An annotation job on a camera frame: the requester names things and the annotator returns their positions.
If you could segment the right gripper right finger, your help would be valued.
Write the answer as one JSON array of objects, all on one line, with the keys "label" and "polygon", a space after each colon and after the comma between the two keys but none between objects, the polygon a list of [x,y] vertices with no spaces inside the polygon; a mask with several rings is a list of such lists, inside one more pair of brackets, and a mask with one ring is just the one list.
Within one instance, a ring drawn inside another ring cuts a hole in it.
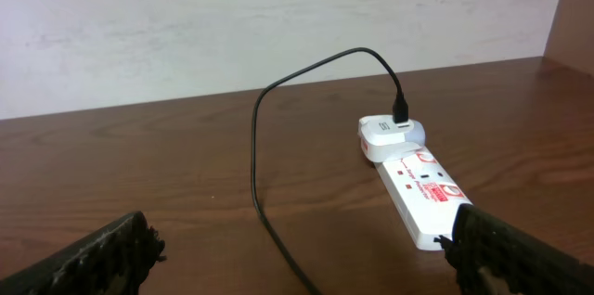
[{"label": "right gripper right finger", "polygon": [[433,239],[462,294],[591,294],[593,266],[471,204],[458,207],[452,238]]}]

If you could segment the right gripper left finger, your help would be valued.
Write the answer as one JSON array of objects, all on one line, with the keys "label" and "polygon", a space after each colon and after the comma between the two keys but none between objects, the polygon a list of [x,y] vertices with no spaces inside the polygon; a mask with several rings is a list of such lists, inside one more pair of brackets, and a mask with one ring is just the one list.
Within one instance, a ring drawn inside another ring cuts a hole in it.
[{"label": "right gripper left finger", "polygon": [[137,295],[165,241],[142,212],[130,212],[1,280],[4,295]]}]

